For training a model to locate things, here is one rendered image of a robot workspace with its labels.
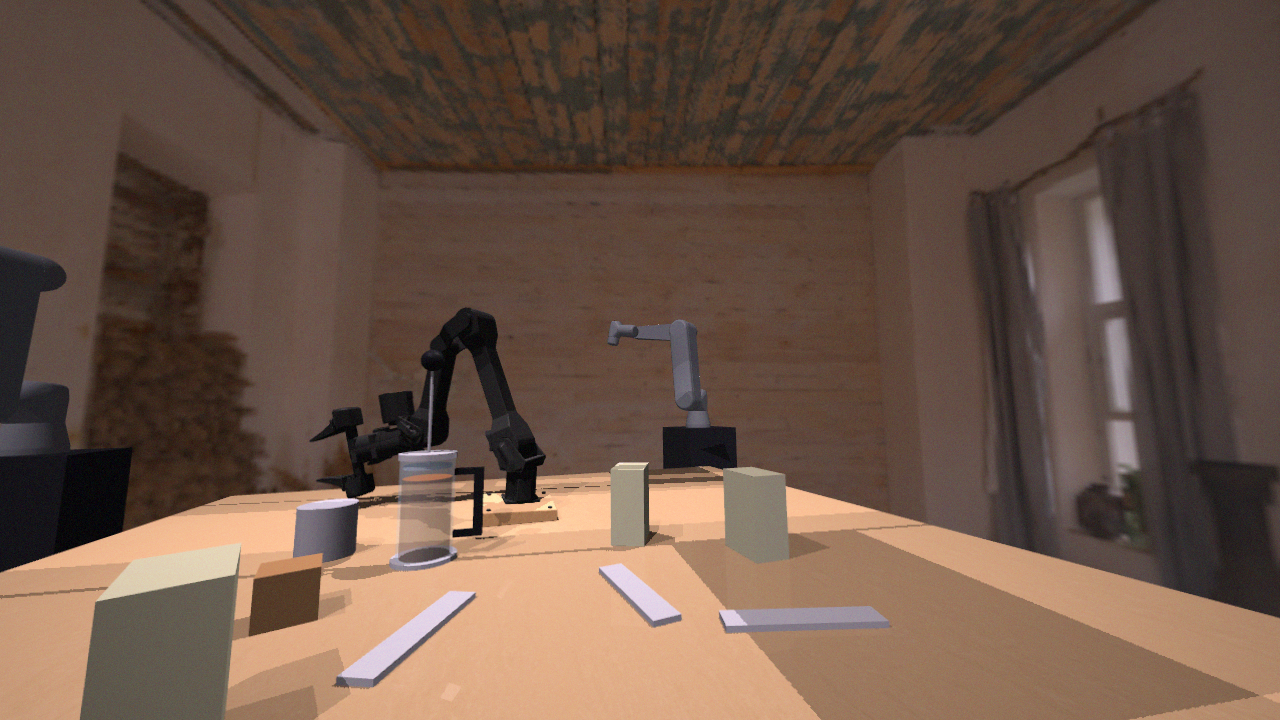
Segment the white flat bar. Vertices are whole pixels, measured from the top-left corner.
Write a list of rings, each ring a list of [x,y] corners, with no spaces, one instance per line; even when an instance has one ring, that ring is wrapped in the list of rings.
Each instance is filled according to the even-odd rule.
[[[726,633],[890,628],[870,606],[719,611]]]
[[[682,621],[676,609],[622,562],[602,566],[599,571],[653,628]]]
[[[337,685],[374,687],[398,667],[425,641],[475,600],[476,592],[449,591],[406,623],[381,644],[337,676]]]

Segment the french press coffee maker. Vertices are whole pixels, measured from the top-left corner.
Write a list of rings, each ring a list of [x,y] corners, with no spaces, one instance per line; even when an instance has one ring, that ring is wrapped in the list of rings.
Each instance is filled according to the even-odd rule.
[[[396,555],[389,568],[419,571],[457,559],[453,537],[483,536],[484,468],[456,468],[457,450],[431,450],[434,372],[444,366],[440,351],[422,354],[431,372],[428,450],[398,454],[399,482]],[[474,527],[454,529],[454,477],[474,474]]]

